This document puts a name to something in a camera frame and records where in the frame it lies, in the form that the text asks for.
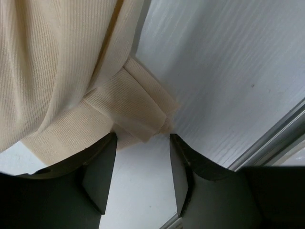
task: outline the silver trim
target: silver trim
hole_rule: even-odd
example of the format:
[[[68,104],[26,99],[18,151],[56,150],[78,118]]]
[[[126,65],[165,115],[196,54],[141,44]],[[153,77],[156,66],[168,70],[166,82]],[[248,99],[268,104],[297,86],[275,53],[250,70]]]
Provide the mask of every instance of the silver trim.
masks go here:
[[[182,218],[175,214],[160,229],[183,229]]]
[[[270,160],[303,134],[305,134],[305,99],[232,163],[229,169],[238,170],[243,166],[269,164]]]

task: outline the cream garment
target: cream garment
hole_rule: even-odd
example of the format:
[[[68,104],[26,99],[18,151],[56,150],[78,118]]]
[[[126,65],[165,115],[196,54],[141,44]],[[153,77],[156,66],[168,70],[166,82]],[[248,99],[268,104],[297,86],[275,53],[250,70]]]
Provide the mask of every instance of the cream garment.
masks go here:
[[[0,151],[44,163],[102,138],[118,147],[171,127],[177,103],[129,57],[143,0],[0,1]]]

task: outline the beige knit sweater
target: beige knit sweater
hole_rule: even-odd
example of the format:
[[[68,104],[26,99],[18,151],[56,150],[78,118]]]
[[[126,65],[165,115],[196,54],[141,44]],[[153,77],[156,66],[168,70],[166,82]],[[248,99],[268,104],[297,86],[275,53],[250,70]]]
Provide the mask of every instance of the beige knit sweater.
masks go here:
[[[50,165],[169,130],[176,102],[129,57],[143,1],[0,1],[0,152],[22,139]]]

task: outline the white textured surface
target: white textured surface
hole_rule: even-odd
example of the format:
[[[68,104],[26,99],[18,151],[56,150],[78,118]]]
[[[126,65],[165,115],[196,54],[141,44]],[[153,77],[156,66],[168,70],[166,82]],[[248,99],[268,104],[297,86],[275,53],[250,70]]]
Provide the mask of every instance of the white textured surface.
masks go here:
[[[303,0],[152,0],[136,57],[177,95],[175,132],[227,167],[300,102],[304,9]],[[174,215],[168,149],[158,136],[118,152],[101,228],[158,229]]]
[[[0,154],[0,172],[11,175],[32,174],[45,165],[21,142]]]
[[[293,154],[289,159],[287,159],[282,166],[305,166],[305,148],[301,149],[299,152]]]

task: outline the ribbed knit fabric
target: ribbed knit fabric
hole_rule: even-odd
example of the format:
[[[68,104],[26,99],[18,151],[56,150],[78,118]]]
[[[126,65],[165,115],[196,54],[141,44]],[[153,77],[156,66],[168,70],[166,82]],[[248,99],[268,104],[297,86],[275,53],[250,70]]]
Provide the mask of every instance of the ribbed knit fabric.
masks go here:
[[[50,165],[170,129],[177,103],[129,57],[142,2],[0,1],[1,152],[22,139]]]

